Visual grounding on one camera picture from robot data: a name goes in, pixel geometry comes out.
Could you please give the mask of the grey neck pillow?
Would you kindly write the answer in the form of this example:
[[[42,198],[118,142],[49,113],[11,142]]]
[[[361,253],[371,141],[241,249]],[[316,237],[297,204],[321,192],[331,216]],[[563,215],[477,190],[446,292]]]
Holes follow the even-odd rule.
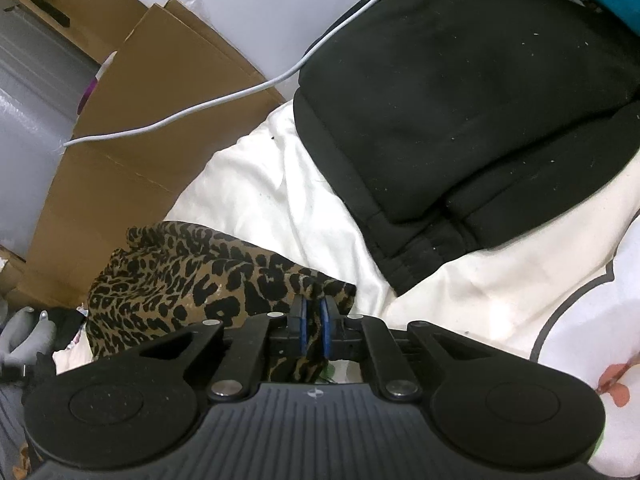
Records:
[[[1,370],[34,366],[38,356],[48,358],[54,347],[56,326],[47,311],[24,307],[6,323],[1,333]]]

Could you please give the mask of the purple detergent pouch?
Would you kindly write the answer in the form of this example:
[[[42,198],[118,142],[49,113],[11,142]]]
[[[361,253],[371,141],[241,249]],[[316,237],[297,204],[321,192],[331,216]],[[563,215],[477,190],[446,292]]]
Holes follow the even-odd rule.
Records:
[[[88,84],[88,87],[86,88],[84,94],[82,95],[82,97],[80,98],[80,101],[78,103],[78,107],[77,107],[77,115],[80,115],[82,110],[85,108],[88,99],[90,98],[90,96],[93,94],[93,91],[96,90],[96,86],[98,85],[100,79],[102,78],[102,76],[104,75],[104,73],[106,72],[106,70],[111,66],[111,64],[113,63],[114,57],[117,54],[116,51],[113,51],[107,58],[106,60],[102,63],[102,65],[100,66],[100,68],[98,69],[98,71],[96,72],[96,74],[93,77],[93,80],[90,82],[90,84]]]

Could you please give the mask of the black clothes pile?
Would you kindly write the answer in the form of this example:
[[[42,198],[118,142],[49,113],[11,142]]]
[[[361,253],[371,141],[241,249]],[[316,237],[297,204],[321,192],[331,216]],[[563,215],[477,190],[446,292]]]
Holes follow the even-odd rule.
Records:
[[[36,346],[30,388],[92,361],[86,324],[87,317],[79,310],[53,308],[41,312],[32,332]]]

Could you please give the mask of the cream bear print bedsheet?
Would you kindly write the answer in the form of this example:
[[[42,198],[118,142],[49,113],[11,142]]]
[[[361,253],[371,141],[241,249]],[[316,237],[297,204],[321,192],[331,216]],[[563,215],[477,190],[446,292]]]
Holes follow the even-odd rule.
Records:
[[[591,466],[612,478],[638,477],[638,162],[559,219],[448,262],[404,294],[384,280],[314,166],[291,104],[216,153],[168,216],[352,283],[357,311],[390,327],[427,320],[580,378],[606,413]]]

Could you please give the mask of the leopard print garment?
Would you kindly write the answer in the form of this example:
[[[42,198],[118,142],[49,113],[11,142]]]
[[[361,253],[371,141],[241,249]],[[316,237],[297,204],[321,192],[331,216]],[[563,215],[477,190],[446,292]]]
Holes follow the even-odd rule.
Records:
[[[191,324],[239,328],[253,315],[286,313],[296,297],[350,311],[356,286],[229,234],[179,221],[131,228],[88,292],[87,338],[96,359]]]

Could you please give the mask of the tall cardboard box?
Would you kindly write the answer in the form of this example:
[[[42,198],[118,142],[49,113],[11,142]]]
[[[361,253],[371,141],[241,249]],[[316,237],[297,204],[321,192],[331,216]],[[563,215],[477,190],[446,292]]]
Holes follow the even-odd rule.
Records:
[[[140,0],[17,0],[78,49],[102,63],[148,7]]]

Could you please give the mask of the grey foam panel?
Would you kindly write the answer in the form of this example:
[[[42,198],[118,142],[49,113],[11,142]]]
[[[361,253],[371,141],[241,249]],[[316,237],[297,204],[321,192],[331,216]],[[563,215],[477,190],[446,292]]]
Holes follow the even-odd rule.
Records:
[[[1,245],[22,258],[98,68],[28,10],[1,12]]]

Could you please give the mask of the folded black garment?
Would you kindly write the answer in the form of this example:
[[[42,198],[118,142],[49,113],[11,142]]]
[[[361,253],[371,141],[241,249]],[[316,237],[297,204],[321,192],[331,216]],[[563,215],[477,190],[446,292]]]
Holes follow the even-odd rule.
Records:
[[[506,244],[639,149],[639,39],[567,0],[354,6],[310,59],[295,127],[390,287]]]

